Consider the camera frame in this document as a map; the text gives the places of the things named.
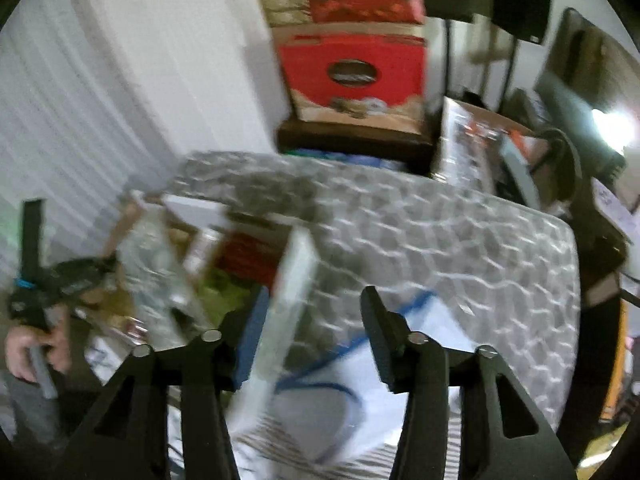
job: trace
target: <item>brown wooden shelf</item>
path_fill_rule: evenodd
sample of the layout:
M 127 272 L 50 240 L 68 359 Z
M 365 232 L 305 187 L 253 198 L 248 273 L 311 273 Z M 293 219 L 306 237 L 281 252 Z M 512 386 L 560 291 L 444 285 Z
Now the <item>brown wooden shelf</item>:
M 404 162 L 411 173 L 426 175 L 435 139 L 427 126 L 421 134 L 408 134 L 370 126 L 311 123 L 291 117 L 277 133 L 279 152 L 298 148 L 369 155 Z

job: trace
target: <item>gray curtain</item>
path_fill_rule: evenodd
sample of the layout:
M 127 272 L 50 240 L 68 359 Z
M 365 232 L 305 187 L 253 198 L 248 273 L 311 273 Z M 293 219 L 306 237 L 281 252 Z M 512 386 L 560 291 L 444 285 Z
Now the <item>gray curtain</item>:
M 128 189 L 177 165 L 113 62 L 87 0 L 21 0 L 0 31 L 0 290 L 20 204 L 47 198 L 50 261 L 100 253 Z

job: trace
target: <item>gray handle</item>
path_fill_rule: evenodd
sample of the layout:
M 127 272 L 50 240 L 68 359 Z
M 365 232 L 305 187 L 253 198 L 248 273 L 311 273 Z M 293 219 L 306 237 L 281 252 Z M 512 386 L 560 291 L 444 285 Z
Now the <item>gray handle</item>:
M 31 365 L 36 373 L 36 380 L 42 389 L 42 395 L 45 399 L 57 399 L 58 391 L 53 383 L 49 367 L 47 367 L 47 359 L 44 357 L 42 347 L 34 345 L 29 347 L 29 356 L 31 357 Z

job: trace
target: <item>oval logo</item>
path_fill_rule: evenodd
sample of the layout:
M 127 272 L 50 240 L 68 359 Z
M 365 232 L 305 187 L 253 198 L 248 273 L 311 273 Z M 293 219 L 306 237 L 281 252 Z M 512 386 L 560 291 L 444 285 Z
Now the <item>oval logo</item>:
M 359 59 L 341 59 L 329 65 L 326 72 L 332 81 L 349 88 L 361 88 L 378 80 L 376 67 Z

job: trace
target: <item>hand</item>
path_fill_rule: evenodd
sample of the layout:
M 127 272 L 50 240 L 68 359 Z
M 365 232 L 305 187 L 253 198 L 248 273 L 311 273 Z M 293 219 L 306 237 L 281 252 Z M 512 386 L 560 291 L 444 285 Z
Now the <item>hand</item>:
M 36 382 L 29 355 L 29 347 L 34 345 L 51 347 L 47 359 L 55 370 L 65 374 L 71 368 L 68 313 L 66 307 L 60 305 L 58 308 L 60 321 L 49 334 L 31 326 L 14 326 L 9 330 L 4 340 L 6 367 L 18 379 Z

